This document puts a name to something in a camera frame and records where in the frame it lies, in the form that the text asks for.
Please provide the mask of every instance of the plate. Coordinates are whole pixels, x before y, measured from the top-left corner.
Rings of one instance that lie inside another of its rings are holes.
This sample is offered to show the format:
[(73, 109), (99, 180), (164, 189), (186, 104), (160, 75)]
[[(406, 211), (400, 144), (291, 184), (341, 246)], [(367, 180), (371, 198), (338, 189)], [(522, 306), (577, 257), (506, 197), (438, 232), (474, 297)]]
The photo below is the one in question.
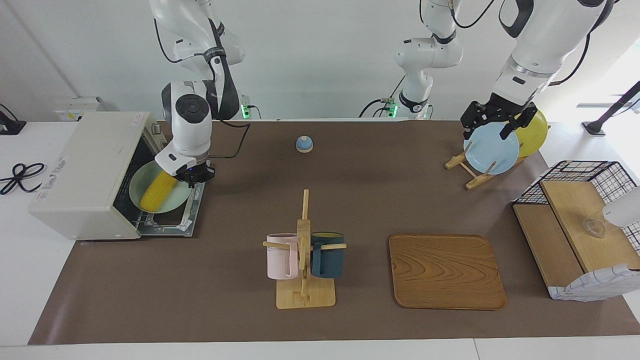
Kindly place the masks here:
[(523, 158), (538, 151), (545, 143), (548, 132), (547, 120), (542, 112), (538, 110), (533, 119), (531, 119), (529, 126), (516, 129), (516, 136), (522, 145), (520, 146), (520, 157)]
[(477, 171), (485, 173), (491, 164), (497, 163), (489, 172), (490, 175), (501, 174), (513, 167), (520, 154), (520, 142), (515, 133), (509, 134), (506, 140), (500, 138), (504, 128), (501, 122), (490, 122), (477, 128), (469, 140), (465, 140), (463, 149), (469, 142), (471, 147), (467, 151), (467, 161)]
[[(162, 171), (160, 165), (155, 161), (151, 161), (144, 164), (131, 178), (131, 182), (129, 183), (129, 198), (138, 209), (141, 209), (140, 200), (142, 200), (142, 195), (145, 194), (156, 176), (160, 174), (160, 171)], [(178, 181), (157, 211), (141, 210), (152, 214), (168, 213), (187, 201), (189, 194), (191, 194), (189, 185), (183, 181)]]

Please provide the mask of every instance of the light green bowl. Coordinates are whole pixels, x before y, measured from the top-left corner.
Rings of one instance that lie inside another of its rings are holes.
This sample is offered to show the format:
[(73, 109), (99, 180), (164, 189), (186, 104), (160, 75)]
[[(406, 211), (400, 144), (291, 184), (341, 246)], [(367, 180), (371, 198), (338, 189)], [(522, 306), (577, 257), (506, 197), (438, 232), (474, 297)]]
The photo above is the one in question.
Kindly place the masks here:
[(187, 183), (178, 181), (157, 211), (147, 211), (140, 208), (142, 195), (145, 194), (151, 183), (160, 174), (160, 171), (162, 171), (162, 168), (155, 161), (151, 161), (136, 171), (129, 183), (129, 198), (138, 209), (147, 213), (161, 214), (174, 210), (187, 201), (191, 193)]

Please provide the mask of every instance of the dark teal mug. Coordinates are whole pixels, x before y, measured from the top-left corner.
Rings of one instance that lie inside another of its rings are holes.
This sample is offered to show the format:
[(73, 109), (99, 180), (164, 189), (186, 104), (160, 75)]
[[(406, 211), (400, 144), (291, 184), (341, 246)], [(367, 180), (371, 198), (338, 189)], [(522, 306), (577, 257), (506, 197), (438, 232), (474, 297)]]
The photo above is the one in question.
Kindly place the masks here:
[(334, 279), (342, 276), (344, 249), (321, 250), (322, 245), (344, 243), (340, 233), (321, 232), (311, 234), (311, 274), (315, 277)]

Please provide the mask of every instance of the white wall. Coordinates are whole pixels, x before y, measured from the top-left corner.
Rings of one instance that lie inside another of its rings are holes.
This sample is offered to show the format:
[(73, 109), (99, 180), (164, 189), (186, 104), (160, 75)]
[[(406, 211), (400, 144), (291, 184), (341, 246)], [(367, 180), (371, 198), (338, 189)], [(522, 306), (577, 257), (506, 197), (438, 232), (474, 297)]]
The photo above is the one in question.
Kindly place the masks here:
[[(390, 94), (402, 76), (393, 59), (397, 45), (409, 37), (430, 35), (420, 23), (417, 0), (217, 3), (224, 23), (243, 39), (247, 51), (245, 62), (232, 68), (234, 79), (269, 118), (357, 115), (370, 100)], [(465, 2), (460, 21), (475, 19), (486, 3)], [(499, 3), (476, 27), (459, 30), (463, 62), (433, 71), (434, 118), (458, 118), (471, 100), (487, 100), (515, 46), (497, 21)], [(54, 66), (34, 66), (40, 60), (9, 35), (17, 31), (17, 21), (5, 21), (11, 17), (2, 9), (7, 4)], [(571, 83), (537, 99), (547, 115), (574, 107), (580, 91), (640, 36), (638, 13), (639, 1), (616, 5), (609, 21), (593, 35), (582, 71)], [(46, 99), (73, 91), (100, 96), (111, 110), (151, 110), (159, 116), (159, 93), (165, 84), (195, 79), (162, 57), (147, 0), (0, 0), (0, 32), (0, 72), (4, 74), (8, 64), (14, 73), (9, 80), (0, 76), (0, 101), (34, 120), (46, 120)], [(171, 48), (173, 38), (166, 32), (163, 36)], [(575, 56), (567, 61), (566, 72), (575, 61)], [(56, 75), (56, 67), (63, 77)], [(49, 79), (50, 86), (35, 79)], [(16, 91), (24, 96), (16, 99)], [(24, 99), (32, 97), (40, 98), (38, 106), (25, 108)]]

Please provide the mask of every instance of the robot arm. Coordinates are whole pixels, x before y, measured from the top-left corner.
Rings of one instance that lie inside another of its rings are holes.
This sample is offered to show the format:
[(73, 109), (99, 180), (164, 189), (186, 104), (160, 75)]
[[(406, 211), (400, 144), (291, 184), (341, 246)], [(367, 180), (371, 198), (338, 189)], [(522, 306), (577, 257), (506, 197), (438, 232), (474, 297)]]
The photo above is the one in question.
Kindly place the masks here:
[[(462, 1), (457, 1), (455, 9)], [(430, 38), (405, 40), (396, 52), (396, 62), (404, 70), (404, 88), (395, 99), (398, 116), (421, 118), (427, 109), (433, 78), (428, 69), (444, 69), (459, 64), (463, 49), (456, 38), (456, 25), (451, 19), (449, 0), (423, 0), (420, 9)]]
[[(231, 119), (240, 109), (229, 66), (244, 59), (238, 38), (228, 32), (213, 10), (212, 0), (149, 0), (154, 18), (182, 37), (173, 50), (183, 67), (203, 81), (176, 81), (163, 92), (164, 118), (173, 140), (156, 162), (189, 187), (214, 177), (206, 164), (211, 147), (211, 120)], [(222, 39), (229, 45), (229, 52)]]
[(518, 43), (489, 101), (472, 102), (460, 119), (465, 138), (489, 122), (508, 122), (500, 133), (503, 139), (516, 128), (528, 126), (537, 112), (533, 97), (546, 89), (566, 57), (607, 18), (612, 7), (613, 0), (504, 0), (500, 23)]

